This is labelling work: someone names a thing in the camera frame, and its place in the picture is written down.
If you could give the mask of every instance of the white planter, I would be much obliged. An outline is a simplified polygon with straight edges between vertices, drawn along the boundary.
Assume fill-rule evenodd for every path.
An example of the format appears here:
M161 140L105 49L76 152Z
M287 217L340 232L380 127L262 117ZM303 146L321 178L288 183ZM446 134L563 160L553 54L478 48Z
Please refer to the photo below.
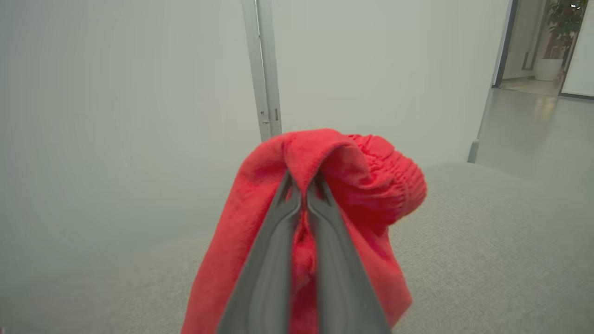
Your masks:
M559 74L562 64L563 59L540 59L536 62L534 75L537 80L553 81Z

